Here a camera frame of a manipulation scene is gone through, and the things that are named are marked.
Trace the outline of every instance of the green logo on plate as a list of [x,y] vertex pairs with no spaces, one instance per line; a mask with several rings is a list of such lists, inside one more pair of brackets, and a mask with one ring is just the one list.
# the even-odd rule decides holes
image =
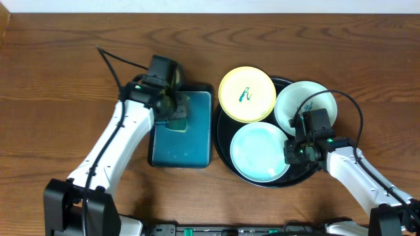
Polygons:
[[251,99],[252,94],[249,93],[249,87],[246,87],[245,90],[243,90],[241,96],[239,97],[239,102],[242,102],[243,97],[247,95],[247,100]]

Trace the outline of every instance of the green connector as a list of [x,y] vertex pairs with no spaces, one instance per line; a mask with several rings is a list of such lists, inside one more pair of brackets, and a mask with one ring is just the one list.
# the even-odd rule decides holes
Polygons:
[[184,236],[192,236],[192,229],[184,229]]

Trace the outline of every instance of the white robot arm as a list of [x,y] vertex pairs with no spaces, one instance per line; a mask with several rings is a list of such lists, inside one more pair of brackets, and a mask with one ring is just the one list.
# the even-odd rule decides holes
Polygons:
[[[119,101],[115,105],[111,121],[94,145],[92,151],[68,176],[68,179],[73,180],[75,186],[85,186],[89,168],[92,166],[99,151],[109,139],[121,118],[121,103]],[[126,112],[123,126],[102,155],[90,184],[90,189],[95,190],[99,186],[103,187],[105,193],[111,194],[112,197],[115,197],[119,179],[135,148],[154,125],[152,108],[145,108],[144,104],[132,100],[126,100],[125,107]]]
[[[360,149],[357,149],[358,156],[363,159],[363,163],[376,177],[387,187],[392,188],[393,192],[399,195],[407,204],[411,203],[413,197],[390,183],[376,168],[374,168],[363,156]],[[327,154],[327,171],[332,177],[338,179],[353,195],[365,213],[369,216],[371,209],[380,205],[391,207],[401,206],[393,196],[389,195],[366,171],[356,162],[353,155],[353,147],[341,147]],[[348,236],[368,236],[368,229],[357,225],[355,222],[344,221],[326,226],[328,233]]]

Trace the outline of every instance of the cable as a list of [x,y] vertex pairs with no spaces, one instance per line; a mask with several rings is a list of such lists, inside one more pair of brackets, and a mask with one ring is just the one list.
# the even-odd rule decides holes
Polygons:
[[376,177],[376,175],[374,175],[366,166],[365,164],[363,164],[362,162],[362,158],[359,157],[357,155],[357,147],[360,141],[360,137],[362,135],[362,129],[363,129],[363,115],[362,115],[362,110],[360,109],[359,105],[357,104],[357,102],[347,93],[345,92],[341,92],[340,90],[324,90],[321,92],[317,92],[311,96],[309,96],[307,99],[305,99],[302,104],[299,106],[299,108],[297,109],[295,115],[293,116],[293,123],[296,121],[297,115],[299,114],[299,111],[301,110],[301,108],[304,106],[304,104],[309,101],[311,98],[319,95],[319,94],[323,94],[326,92],[334,92],[337,94],[341,94],[345,97],[347,97],[350,101],[353,102],[353,104],[356,106],[358,112],[359,112],[359,116],[360,116],[360,128],[359,128],[359,132],[357,134],[357,139],[356,139],[356,144],[353,147],[353,155],[354,158],[356,160],[356,164],[359,164],[360,167],[371,177],[373,178],[381,187],[383,187],[383,189],[385,191],[387,191],[387,193],[389,193],[391,196],[393,196],[398,202],[401,203],[401,205],[404,207],[404,209],[411,215],[411,217],[413,217],[415,223],[417,224],[417,227],[420,227],[420,218],[412,211],[412,209],[407,205],[407,203],[401,199],[400,196],[398,196],[395,192],[393,192],[392,187],[388,187],[386,186],[384,183],[382,183],[382,181],[380,179],[378,179],[378,177]]
[[120,60],[120,61],[122,61],[122,62],[125,62],[125,63],[127,63],[127,64],[130,64],[130,65],[132,65],[132,66],[136,66],[136,67],[138,67],[138,68],[142,68],[142,69],[145,69],[145,70],[148,70],[148,69],[149,69],[149,68],[147,68],[146,66],[142,66],[142,65],[136,64],[136,63],[134,63],[134,62],[130,62],[130,61],[126,60],[126,59],[122,59],[122,58],[120,58],[120,57],[118,57],[118,56],[116,56],[116,55],[113,55],[113,54],[111,54],[111,53],[109,53],[109,52],[105,51],[104,49],[100,48],[100,46],[97,46],[97,47],[98,47],[98,49],[101,49],[101,50],[103,51],[103,53],[104,53],[104,54],[107,54],[108,56],[111,56],[112,58],[115,58],[115,59],[117,59],[117,60]]
[[[104,49],[102,49],[100,46],[96,46],[98,49],[98,52],[100,53],[100,55],[102,56],[102,58],[104,59],[106,65],[108,66],[108,68],[110,69],[112,75],[114,76],[115,82],[118,86],[118,90],[121,93],[123,91],[123,87],[121,86],[121,83],[119,82],[117,73],[115,72],[115,70],[113,69],[110,61],[107,59],[107,57],[105,56],[105,54],[107,54],[108,56],[111,56],[112,58],[115,58],[117,60],[120,60],[122,62],[125,62],[127,64],[133,65],[133,66],[137,66],[143,69],[148,69],[144,66],[138,65],[136,63],[132,63],[129,62],[127,60],[124,60],[118,56],[115,56],[113,54],[110,54],[109,52],[106,52]],[[87,175],[87,179],[86,179],[86,184],[85,187],[83,189],[83,198],[82,198],[82,214],[81,214],[81,219],[82,219],[82,230],[83,230],[83,235],[87,236],[87,194],[89,192],[89,186],[91,184],[91,180],[93,175],[95,174],[95,170],[96,170],[96,166],[98,165],[100,158],[103,156],[103,154],[105,153],[106,149],[108,148],[108,146],[111,144],[112,140],[114,139],[114,137],[117,135],[119,129],[121,127],[123,127],[124,124],[124,118],[125,118],[125,101],[121,101],[121,118],[119,119],[119,122],[115,128],[115,130],[112,132],[111,136],[108,138],[108,140],[106,141],[104,147],[102,147],[102,149],[100,150],[98,156],[96,157],[96,159],[94,160],[92,166],[89,168],[89,173]]]

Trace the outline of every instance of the light blue plate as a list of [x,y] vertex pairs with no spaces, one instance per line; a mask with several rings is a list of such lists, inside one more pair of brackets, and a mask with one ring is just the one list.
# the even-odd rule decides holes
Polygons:
[[290,165],[284,162],[287,136],[276,126],[256,122],[237,131],[230,143],[230,156],[235,168],[255,182],[277,180]]

